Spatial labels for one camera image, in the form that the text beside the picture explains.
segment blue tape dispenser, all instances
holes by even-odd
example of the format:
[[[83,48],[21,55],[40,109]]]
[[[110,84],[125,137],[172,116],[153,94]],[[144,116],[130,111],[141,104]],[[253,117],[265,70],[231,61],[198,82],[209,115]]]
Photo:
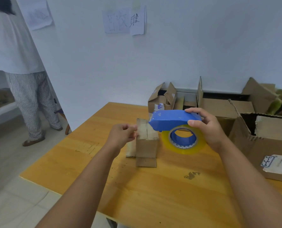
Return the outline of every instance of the blue tape dispenser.
[[[206,141],[199,129],[188,125],[188,120],[201,121],[201,117],[184,110],[159,110],[153,113],[149,124],[161,132],[166,148],[176,153],[194,154],[204,147]]]

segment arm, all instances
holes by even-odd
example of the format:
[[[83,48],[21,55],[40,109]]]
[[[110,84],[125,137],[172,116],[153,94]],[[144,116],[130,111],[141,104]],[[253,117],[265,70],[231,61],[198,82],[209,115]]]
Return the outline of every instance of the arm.
[[[282,227],[282,195],[227,138],[215,116],[201,108],[186,111],[204,118],[188,124],[199,128],[208,145],[219,153],[247,227]]]
[[[99,205],[111,164],[120,149],[136,137],[137,126],[113,126],[105,145],[36,228],[90,227]]]

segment person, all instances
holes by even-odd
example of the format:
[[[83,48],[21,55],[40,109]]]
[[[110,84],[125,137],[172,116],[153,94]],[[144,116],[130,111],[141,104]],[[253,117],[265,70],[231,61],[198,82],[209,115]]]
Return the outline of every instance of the person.
[[[55,114],[44,65],[26,24],[14,13],[10,0],[0,0],[0,70],[6,73],[10,90],[28,128],[29,140],[23,146],[45,139],[38,109],[53,129],[63,129]]]
[[[203,117],[203,121],[189,120],[188,124],[199,128],[207,144],[219,154],[246,226],[282,227],[282,195],[230,141],[215,116],[201,108],[185,111]],[[128,124],[113,126],[105,145],[36,228],[91,227],[111,164],[120,149],[137,136],[136,130],[136,126]]]

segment hand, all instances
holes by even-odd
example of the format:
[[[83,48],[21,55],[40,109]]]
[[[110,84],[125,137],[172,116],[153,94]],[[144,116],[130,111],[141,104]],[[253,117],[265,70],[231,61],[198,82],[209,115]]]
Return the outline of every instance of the hand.
[[[221,128],[217,118],[202,108],[189,108],[185,111],[188,113],[198,113],[201,117],[203,117],[202,121],[189,120],[188,124],[191,127],[199,128],[204,134],[204,138],[208,145],[215,152],[219,153],[224,142],[228,140],[228,137]]]
[[[118,156],[127,142],[136,138],[136,130],[137,125],[116,124],[112,127],[105,144],[116,152],[115,157]]]

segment foot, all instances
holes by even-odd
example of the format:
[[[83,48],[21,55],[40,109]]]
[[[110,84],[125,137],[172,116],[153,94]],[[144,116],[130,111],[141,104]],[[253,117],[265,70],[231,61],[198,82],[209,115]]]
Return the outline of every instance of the foot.
[[[55,129],[55,128],[53,128],[53,127],[51,127],[51,128],[54,129],[54,130],[57,130],[57,131],[63,130],[63,127],[59,128],[59,129]]]
[[[30,146],[30,145],[33,145],[35,143],[41,142],[43,140],[45,140],[44,136],[42,136],[40,139],[37,139],[37,140],[34,140],[34,141],[26,140],[26,141],[24,141],[23,146]]]

